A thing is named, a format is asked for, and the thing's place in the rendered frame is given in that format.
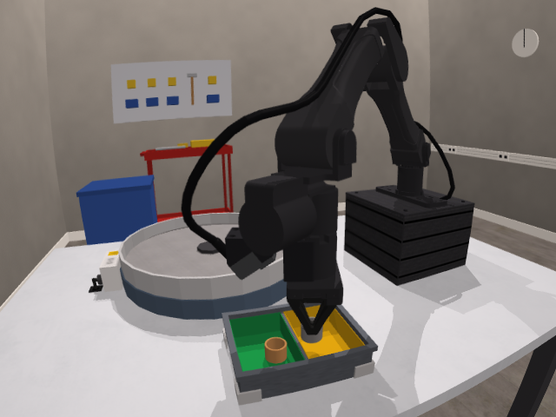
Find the dark grey divided bin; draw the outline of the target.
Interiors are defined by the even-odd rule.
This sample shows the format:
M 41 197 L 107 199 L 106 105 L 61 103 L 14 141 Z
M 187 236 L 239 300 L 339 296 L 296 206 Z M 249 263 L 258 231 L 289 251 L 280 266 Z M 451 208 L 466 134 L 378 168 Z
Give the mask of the dark grey divided bin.
M 228 348 L 240 393 L 260 389 L 262 399 L 290 394 L 353 378 L 354 367 L 372 362 L 373 352 L 378 351 L 378 345 L 342 305 L 337 305 L 335 309 L 365 345 L 311 359 L 307 357 L 283 313 L 292 310 L 288 303 L 222 313 Z M 229 320 L 279 312 L 305 360 L 242 372 Z

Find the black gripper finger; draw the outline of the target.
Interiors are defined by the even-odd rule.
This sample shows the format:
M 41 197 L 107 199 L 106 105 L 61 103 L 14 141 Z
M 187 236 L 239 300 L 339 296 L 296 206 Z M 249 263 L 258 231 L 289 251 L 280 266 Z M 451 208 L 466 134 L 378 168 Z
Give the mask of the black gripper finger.
M 323 304 L 320 305 L 320 308 L 319 308 L 319 310 L 318 310 L 318 313 L 317 313 L 317 315 L 316 315 L 314 321 L 311 321 L 311 320 L 309 319 L 309 316 L 308 316 L 307 310 L 305 309 L 304 303 L 302 303 L 301 306 L 302 306 L 302 308 L 303 308 L 303 310 L 304 310 L 304 312 L 305 312 L 305 314 L 306 314 L 306 316 L 307 316 L 307 318 L 308 318 L 308 321 L 309 321 L 310 325 L 313 326 L 313 325 L 316 323 L 316 321 L 317 321 L 319 315 L 321 314 L 322 309 L 324 308 Z
M 302 300 L 292 300 L 287 298 L 289 306 L 293 309 L 296 316 L 298 317 L 300 323 L 302 324 L 307 335 L 317 335 L 322 326 L 324 325 L 327 318 L 331 315 L 337 305 L 328 306 L 326 304 L 326 299 L 322 298 L 303 298 Z M 321 311 L 316 323 L 311 326 L 308 318 L 301 306 L 302 303 L 322 303 L 324 308 Z

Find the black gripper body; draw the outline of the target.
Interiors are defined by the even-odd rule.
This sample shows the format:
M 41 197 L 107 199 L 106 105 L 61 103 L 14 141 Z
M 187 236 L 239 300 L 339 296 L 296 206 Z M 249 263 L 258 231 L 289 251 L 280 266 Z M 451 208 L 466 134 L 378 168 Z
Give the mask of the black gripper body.
M 287 298 L 322 298 L 328 306 L 343 303 L 343 284 L 336 262 L 337 232 L 324 235 L 320 242 L 318 235 L 311 235 L 314 241 L 314 281 L 287 282 Z

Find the green bin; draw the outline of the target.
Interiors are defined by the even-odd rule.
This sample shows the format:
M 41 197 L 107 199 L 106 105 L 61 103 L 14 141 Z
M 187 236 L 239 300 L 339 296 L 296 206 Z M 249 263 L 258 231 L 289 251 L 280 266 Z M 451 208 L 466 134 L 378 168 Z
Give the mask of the green bin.
M 229 321 L 242 372 L 305 360 L 281 312 Z M 275 364 L 266 360 L 264 344 L 271 337 L 281 337 L 287 342 L 287 359 L 284 362 Z

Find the grey round turntable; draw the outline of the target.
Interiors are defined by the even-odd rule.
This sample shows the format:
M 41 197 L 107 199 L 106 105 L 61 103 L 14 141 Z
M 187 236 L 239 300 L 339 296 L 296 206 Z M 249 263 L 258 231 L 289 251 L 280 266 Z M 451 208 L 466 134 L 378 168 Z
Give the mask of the grey round turntable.
M 193 219 L 225 243 L 230 229 L 239 228 L 238 216 L 209 213 Z M 221 319 L 222 313 L 265 308 L 287 296 L 283 250 L 264 269 L 240 280 L 212 243 L 195 234 L 182 217 L 129 235 L 119 250 L 106 252 L 99 269 L 89 293 L 124 286 L 138 307 L 184 320 Z

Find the yellow bin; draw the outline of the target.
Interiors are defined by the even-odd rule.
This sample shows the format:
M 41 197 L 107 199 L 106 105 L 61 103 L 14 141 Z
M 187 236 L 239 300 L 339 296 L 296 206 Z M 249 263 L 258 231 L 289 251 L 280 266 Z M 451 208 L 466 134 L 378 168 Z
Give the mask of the yellow bin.
M 319 307 L 320 305 L 306 308 L 308 316 L 316 317 Z M 301 340 L 301 323 L 295 312 L 289 310 L 283 313 L 309 359 L 365 345 L 336 309 L 323 325 L 321 341 L 312 344 Z

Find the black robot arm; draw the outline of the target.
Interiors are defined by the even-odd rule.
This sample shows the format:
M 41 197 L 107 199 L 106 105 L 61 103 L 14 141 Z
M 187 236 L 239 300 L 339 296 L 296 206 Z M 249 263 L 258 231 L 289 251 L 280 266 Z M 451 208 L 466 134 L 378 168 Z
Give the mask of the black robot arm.
M 324 235 L 337 231 L 338 189 L 324 181 L 352 177 L 354 114 L 362 91 L 382 115 L 392 161 L 398 164 L 397 185 L 376 191 L 424 208 L 447 205 L 423 194 L 431 149 L 407 103 L 407 75 L 407 51 L 391 18 L 371 19 L 355 31 L 320 94 L 284 116 L 275 134 L 278 172 L 246 182 L 239 228 L 225 237 L 227 264 L 240 280 L 283 250 L 283 280 L 314 281 L 315 242 L 309 237 L 318 235 L 323 242 Z

